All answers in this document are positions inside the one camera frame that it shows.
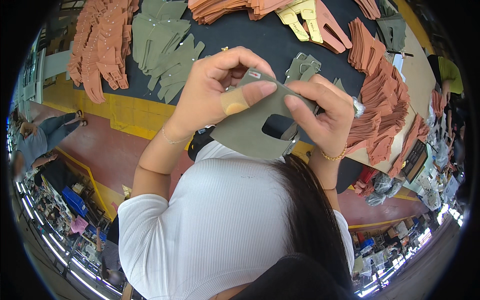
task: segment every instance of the yellow shirt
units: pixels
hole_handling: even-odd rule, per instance
[[[461,94],[463,92],[463,83],[458,67],[451,60],[439,56],[438,68],[440,69],[442,82],[445,80],[452,80],[452,83],[450,84],[450,92]]]

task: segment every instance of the red floor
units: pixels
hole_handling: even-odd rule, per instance
[[[46,118],[63,114],[37,103],[31,103],[30,107],[31,115],[37,124]],[[89,166],[97,182],[123,194],[122,184],[132,187],[136,164],[149,141],[111,129],[108,119],[90,114],[85,114],[85,118],[88,120],[88,126],[75,130],[60,143],[59,148]],[[184,151],[172,173],[170,194],[173,193],[180,175],[192,164],[187,151]],[[338,200],[349,226],[382,223],[428,211],[421,202],[398,198],[386,199],[383,205],[368,206],[353,190],[341,193]],[[369,228],[385,225],[377,224]]]

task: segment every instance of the stack of orange leather pieces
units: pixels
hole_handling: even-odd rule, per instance
[[[355,0],[355,2],[360,6],[361,12],[368,19],[375,20],[381,17],[375,0]]]
[[[372,75],[385,53],[385,45],[373,38],[359,18],[350,22],[348,27],[352,33],[353,44],[348,54],[348,62],[360,72]]]
[[[366,147],[372,166],[390,159],[394,138],[405,126],[408,115],[407,91],[398,70],[382,57],[360,90],[365,112],[352,123],[347,153]]]
[[[435,90],[432,90],[432,108],[435,116],[440,118],[444,113],[444,108],[447,103],[444,101],[442,95]]]
[[[355,189],[355,194],[362,197],[370,195],[375,190],[372,180],[369,180],[367,183],[365,183],[361,179],[359,179],[353,187]]]
[[[293,0],[189,0],[188,8],[198,24],[211,24],[224,14],[248,10],[250,20],[260,20]]]
[[[80,13],[67,70],[76,86],[84,84],[85,92],[95,103],[105,101],[100,80],[102,71],[107,74],[103,74],[106,79],[113,79],[116,88],[128,88],[124,60],[130,53],[132,33],[131,25],[122,25],[131,22],[132,12],[136,10],[138,0],[89,0]]]
[[[322,35],[323,43],[318,43],[309,39],[309,41],[324,46],[335,54],[342,53],[346,49],[352,48],[352,42],[338,25],[332,13],[328,10],[323,2],[317,0],[315,3],[317,15],[317,25]],[[303,23],[303,28],[309,32],[307,22]]]
[[[125,57],[131,54],[132,17],[132,0],[112,0],[99,18],[96,66],[113,90],[128,88]]]
[[[393,178],[400,173],[400,170],[403,168],[404,159],[407,156],[408,150],[413,145],[413,142],[417,138],[424,142],[427,139],[429,130],[430,127],[425,124],[425,120],[421,117],[421,115],[417,114],[415,116],[415,120],[413,121],[412,127],[408,132],[407,138],[403,141],[402,152],[400,152],[395,162],[393,163],[392,168],[388,172],[390,178]]]

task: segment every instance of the gold bracelet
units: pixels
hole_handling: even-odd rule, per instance
[[[163,134],[163,137],[167,140],[167,142],[168,142],[170,145],[178,144],[178,143],[181,143],[181,142],[184,142],[184,141],[190,139],[190,137],[187,137],[187,138],[185,138],[185,139],[183,139],[183,140],[181,140],[181,141],[172,141],[172,140],[169,140],[169,139],[167,138],[167,136],[165,135],[165,123],[163,123],[163,126],[162,126],[162,134]]]
[[[328,160],[339,160],[343,157],[343,154],[345,154],[345,151],[347,150],[347,143],[345,143],[345,148],[343,148],[343,151],[342,151],[342,154],[340,154],[339,156],[337,157],[329,157],[325,154],[325,152],[323,152],[323,150],[320,150],[322,152],[322,155],[328,159]]]

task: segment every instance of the small label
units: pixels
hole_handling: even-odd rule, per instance
[[[251,77],[255,77],[256,79],[260,79],[260,76],[262,76],[259,72],[255,71],[249,71],[248,75],[250,75]]]

